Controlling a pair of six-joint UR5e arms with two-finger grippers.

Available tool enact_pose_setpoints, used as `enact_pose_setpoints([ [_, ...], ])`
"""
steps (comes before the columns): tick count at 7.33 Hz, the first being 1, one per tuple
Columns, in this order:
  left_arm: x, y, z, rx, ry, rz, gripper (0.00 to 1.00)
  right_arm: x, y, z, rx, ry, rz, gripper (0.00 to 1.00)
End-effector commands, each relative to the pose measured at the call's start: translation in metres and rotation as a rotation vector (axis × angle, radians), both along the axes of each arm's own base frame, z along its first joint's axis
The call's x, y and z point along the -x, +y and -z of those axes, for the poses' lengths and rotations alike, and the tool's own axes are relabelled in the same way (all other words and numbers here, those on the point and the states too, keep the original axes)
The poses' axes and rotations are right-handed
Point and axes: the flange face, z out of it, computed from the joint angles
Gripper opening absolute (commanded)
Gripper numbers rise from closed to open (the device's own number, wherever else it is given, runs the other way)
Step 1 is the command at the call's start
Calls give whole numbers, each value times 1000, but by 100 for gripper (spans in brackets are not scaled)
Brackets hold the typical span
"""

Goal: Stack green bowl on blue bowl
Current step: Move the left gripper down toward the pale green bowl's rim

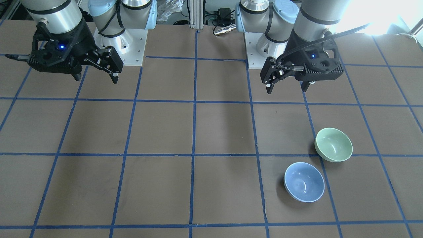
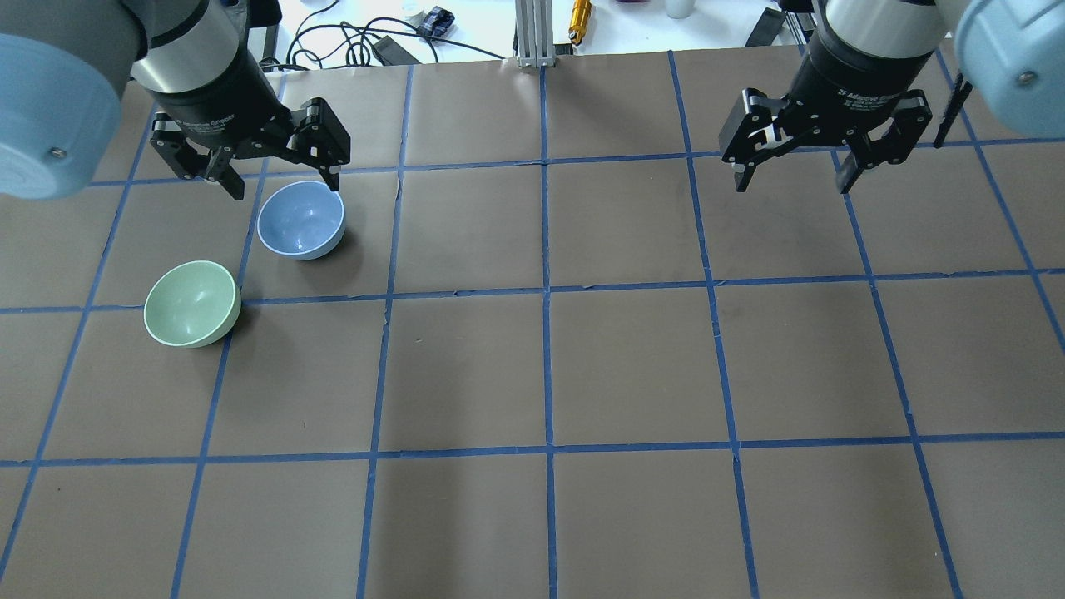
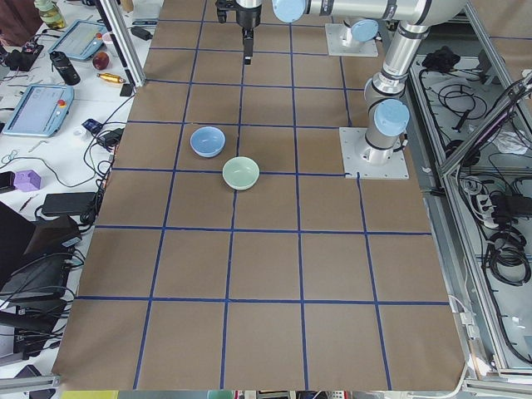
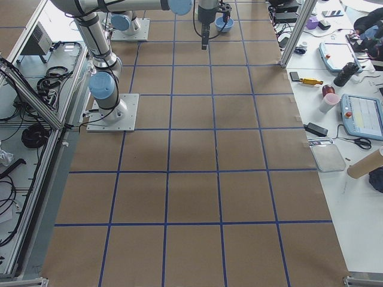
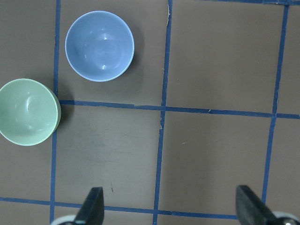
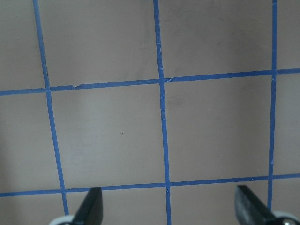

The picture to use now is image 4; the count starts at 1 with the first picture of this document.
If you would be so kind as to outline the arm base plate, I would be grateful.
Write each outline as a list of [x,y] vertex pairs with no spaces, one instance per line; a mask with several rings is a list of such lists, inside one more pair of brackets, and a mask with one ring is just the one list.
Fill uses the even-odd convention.
[[123,93],[119,96],[120,103],[110,114],[107,110],[99,109],[97,102],[93,101],[92,108],[98,111],[90,114],[90,124],[86,127],[88,132],[133,132],[135,130],[139,94]]
[[135,18],[131,20],[125,15],[113,14],[111,18],[112,41],[139,42],[147,41],[150,19]]

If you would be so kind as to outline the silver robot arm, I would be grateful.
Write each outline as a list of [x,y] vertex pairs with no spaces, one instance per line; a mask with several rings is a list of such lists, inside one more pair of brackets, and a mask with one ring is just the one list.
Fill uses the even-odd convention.
[[[192,13],[193,19],[190,27],[201,40],[203,50],[207,49],[210,40],[210,24],[196,24],[196,16]],[[112,42],[140,42],[148,39],[150,30],[150,18],[138,17],[135,11],[99,13],[103,33],[110,50]]]
[[53,1],[53,5],[74,19],[92,55],[96,73],[90,77],[89,90],[98,104],[99,121],[108,127],[125,120],[128,108],[118,86],[122,63],[108,43],[98,12],[123,16],[137,10],[163,10],[182,16],[195,9],[195,1]]

